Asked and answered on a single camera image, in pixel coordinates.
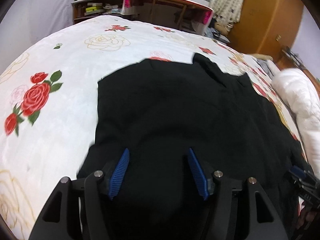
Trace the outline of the large black coat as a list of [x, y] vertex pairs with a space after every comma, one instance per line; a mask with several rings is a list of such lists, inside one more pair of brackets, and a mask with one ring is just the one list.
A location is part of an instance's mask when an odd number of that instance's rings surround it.
[[98, 83], [95, 143], [85, 178], [129, 150], [113, 200], [100, 205], [110, 239], [203, 239], [209, 205], [200, 197], [187, 152], [227, 177], [254, 177], [293, 234], [298, 197], [288, 170], [307, 163], [272, 102], [247, 74], [233, 76], [201, 54], [192, 63], [146, 59]]

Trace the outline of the pile of clothes by desk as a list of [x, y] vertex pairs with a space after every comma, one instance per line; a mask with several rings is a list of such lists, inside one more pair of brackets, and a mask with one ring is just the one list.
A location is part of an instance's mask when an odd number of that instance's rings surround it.
[[212, 38], [214, 40], [220, 41], [224, 44], [229, 44], [230, 40], [227, 38], [227, 29], [220, 25], [216, 19], [212, 19], [208, 27], [204, 32], [205, 37]]

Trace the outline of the white folded duvet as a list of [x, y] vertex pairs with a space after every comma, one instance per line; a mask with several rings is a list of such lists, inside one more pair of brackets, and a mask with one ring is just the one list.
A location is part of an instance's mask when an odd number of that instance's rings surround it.
[[272, 79], [272, 87], [295, 116], [309, 164], [319, 177], [319, 96], [298, 68], [287, 68]]

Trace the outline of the floral rose bed blanket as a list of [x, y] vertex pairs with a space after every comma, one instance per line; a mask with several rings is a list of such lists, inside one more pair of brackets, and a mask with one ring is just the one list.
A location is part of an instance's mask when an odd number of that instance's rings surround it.
[[116, 16], [57, 31], [1, 75], [1, 216], [28, 239], [57, 181], [75, 179], [97, 125], [98, 81], [143, 59], [191, 63], [195, 53], [232, 75], [247, 73], [299, 139], [287, 107], [255, 57], [208, 37]]

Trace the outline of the wooden headboard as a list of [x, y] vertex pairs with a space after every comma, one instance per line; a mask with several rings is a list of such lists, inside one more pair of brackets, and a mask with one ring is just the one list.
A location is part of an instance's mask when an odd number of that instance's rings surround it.
[[291, 51], [291, 49], [287, 46], [283, 46], [281, 48], [281, 56], [279, 60], [276, 62], [276, 66], [280, 70], [284, 70], [287, 68], [298, 68], [300, 69], [311, 81], [313, 86], [315, 87], [317, 94], [320, 93], [319, 80], [316, 79], [311, 72], [304, 66], [302, 60], [299, 58], [298, 54], [295, 54]]

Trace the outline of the low shelf with clutter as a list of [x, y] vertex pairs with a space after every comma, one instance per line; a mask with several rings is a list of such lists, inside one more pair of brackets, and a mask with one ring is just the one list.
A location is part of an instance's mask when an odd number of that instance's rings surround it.
[[124, 0], [77, 0], [72, 2], [73, 24], [100, 15], [121, 16]]

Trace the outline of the wooden desk with pink sides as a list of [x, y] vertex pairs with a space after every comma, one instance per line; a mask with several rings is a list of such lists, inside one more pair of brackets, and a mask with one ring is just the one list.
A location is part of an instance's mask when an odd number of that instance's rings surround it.
[[191, 0], [123, 0], [121, 14], [128, 20], [203, 36], [214, 12]]

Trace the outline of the wooden wardrobe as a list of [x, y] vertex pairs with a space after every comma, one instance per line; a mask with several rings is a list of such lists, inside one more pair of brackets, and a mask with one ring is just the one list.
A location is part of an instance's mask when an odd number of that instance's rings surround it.
[[264, 54], [277, 62], [292, 47], [303, 15], [301, 0], [244, 0], [240, 21], [228, 34], [229, 46], [245, 54]]

